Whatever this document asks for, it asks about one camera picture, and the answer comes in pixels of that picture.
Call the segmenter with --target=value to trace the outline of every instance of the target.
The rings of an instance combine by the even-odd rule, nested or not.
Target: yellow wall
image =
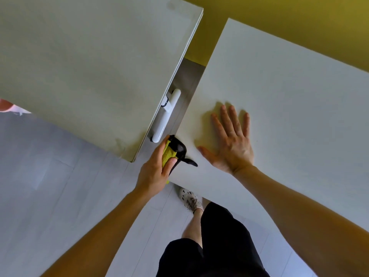
[[[369,0],[186,0],[204,16],[186,58],[206,66],[229,18],[369,72]]]

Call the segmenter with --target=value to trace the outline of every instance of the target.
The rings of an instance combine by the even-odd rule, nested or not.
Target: forearm
[[[149,199],[147,192],[133,190],[42,277],[104,277],[126,234]]]
[[[320,276],[366,276],[369,233],[256,167],[235,177],[262,204],[283,236]]]

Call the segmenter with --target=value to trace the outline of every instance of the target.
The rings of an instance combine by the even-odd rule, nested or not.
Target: shoe
[[[187,209],[191,210],[195,213],[197,208],[204,210],[202,203],[197,199],[197,196],[184,188],[181,188],[179,191],[179,198],[183,201],[184,205]]]

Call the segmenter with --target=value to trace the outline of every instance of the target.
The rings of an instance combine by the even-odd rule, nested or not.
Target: right hand
[[[253,165],[253,151],[250,143],[250,115],[245,113],[244,128],[242,130],[234,106],[227,108],[222,105],[220,116],[224,126],[216,114],[211,114],[215,130],[219,137],[219,152],[211,153],[207,148],[199,146],[201,152],[211,165],[235,175],[238,171]]]

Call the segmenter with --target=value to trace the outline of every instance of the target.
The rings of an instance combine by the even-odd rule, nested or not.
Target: hand
[[[156,147],[150,159],[141,167],[138,175],[135,190],[147,193],[150,198],[164,188],[168,181],[169,173],[177,162],[177,159],[173,157],[162,168],[163,152],[168,138],[169,135]]]
[[[205,147],[199,146],[201,152],[214,167],[234,175],[239,170],[253,165],[253,151],[250,143],[250,115],[245,113],[242,130],[234,106],[227,108],[222,105],[220,116],[224,126],[216,114],[211,114],[215,131],[219,137],[218,154],[211,153]]]

